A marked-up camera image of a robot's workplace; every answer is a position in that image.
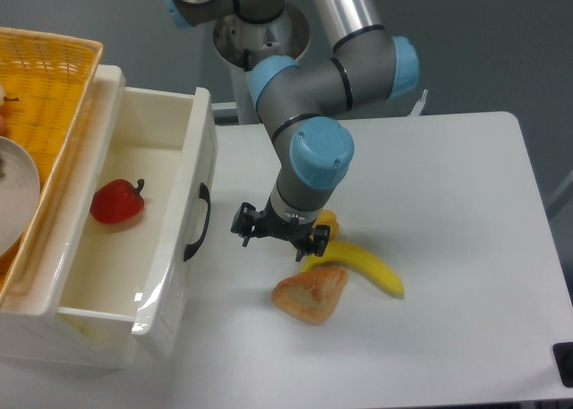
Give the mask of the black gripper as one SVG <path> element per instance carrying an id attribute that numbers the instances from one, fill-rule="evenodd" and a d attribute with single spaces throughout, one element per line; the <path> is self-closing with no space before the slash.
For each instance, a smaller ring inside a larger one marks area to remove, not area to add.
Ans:
<path id="1" fill-rule="evenodd" d="M 270 202 L 261 213 L 252 204 L 243 202 L 235 213 L 230 231 L 242 238 L 243 247 L 253 235 L 290 242 L 296 248 L 295 260 L 301 261 L 308 255 L 323 256 L 329 243 L 330 226 L 313 224 L 299 217 L 283 219 Z"/>

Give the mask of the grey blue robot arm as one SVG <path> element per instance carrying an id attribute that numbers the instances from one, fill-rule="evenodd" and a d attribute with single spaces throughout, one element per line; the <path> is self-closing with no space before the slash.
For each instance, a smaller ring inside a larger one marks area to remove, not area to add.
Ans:
<path id="1" fill-rule="evenodd" d="M 354 155 L 338 116 L 401 96 L 420 78 L 414 46 L 386 31 L 374 0 L 313 1 L 332 55 L 302 67 L 308 21 L 286 0 L 165 0 L 177 25 L 215 22 L 218 54 L 243 75 L 236 98 L 258 116 L 281 165 L 265 208 L 242 204 L 232 232 L 289 242 L 302 257 L 326 251 L 330 230 L 318 216 Z"/>

